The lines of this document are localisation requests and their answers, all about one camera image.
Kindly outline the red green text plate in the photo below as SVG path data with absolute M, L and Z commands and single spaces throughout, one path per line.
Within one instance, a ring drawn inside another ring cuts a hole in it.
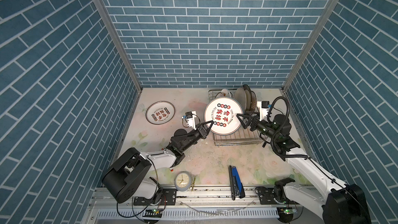
M 212 100 L 204 112 L 205 122 L 213 121 L 211 132 L 217 135 L 230 135 L 236 132 L 241 123 L 237 114 L 242 114 L 241 105 L 229 97 L 219 97 Z
M 161 125 L 169 122 L 175 115 L 175 107 L 167 101 L 158 101 L 150 105 L 146 111 L 146 119 L 149 123 Z

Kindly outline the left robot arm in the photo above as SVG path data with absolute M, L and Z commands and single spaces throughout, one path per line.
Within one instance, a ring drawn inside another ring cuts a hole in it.
M 146 178 L 148 172 L 161 168 L 173 168 L 185 158 L 184 152 L 209 135 L 214 121 L 197 124 L 187 132 L 178 129 L 165 149 L 158 152 L 140 152 L 127 149 L 104 173 L 102 184 L 117 203 L 124 203 L 131 197 L 144 198 L 150 204 L 157 204 L 162 198 L 163 188 L 156 178 Z

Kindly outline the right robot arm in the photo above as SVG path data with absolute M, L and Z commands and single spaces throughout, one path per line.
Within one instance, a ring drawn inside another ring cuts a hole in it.
M 290 137 L 289 118 L 278 114 L 273 121 L 261 120 L 258 113 L 239 114 L 238 120 L 246 129 L 269 137 L 273 152 L 298 170 L 316 188 L 303 188 L 292 179 L 276 183 L 278 201 L 291 200 L 323 219 L 326 224 L 369 224 L 371 218 L 364 191 L 356 184 L 349 185 L 316 163 Z

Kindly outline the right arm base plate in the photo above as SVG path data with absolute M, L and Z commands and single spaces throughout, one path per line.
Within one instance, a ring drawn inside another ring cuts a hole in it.
M 261 205 L 288 205 L 293 203 L 284 196 L 275 193 L 274 187 L 258 186 L 254 189 Z

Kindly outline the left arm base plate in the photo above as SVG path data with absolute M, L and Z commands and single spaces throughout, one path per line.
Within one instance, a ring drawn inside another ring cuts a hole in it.
M 147 205 L 175 205 L 177 198 L 177 190 L 173 188 L 162 188 L 157 191 L 151 199 L 143 197 L 134 197 L 133 204 L 135 206 L 147 206 Z

